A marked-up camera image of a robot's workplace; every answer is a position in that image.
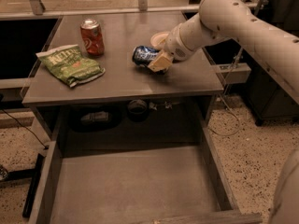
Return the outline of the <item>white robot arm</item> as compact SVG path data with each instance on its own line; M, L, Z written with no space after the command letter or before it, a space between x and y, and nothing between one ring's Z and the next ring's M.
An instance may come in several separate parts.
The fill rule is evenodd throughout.
M299 102L298 37L256 18L241 0L201 0L195 16L154 45L160 52L149 68L164 70L230 38ZM268 224L299 224L299 147L281 169Z

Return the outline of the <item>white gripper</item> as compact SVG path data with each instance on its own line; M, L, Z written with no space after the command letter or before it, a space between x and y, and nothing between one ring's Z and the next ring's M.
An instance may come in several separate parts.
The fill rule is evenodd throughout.
M173 60L188 60L200 48L200 28L196 24L181 23L171 30L157 56L149 63L153 72L167 71Z

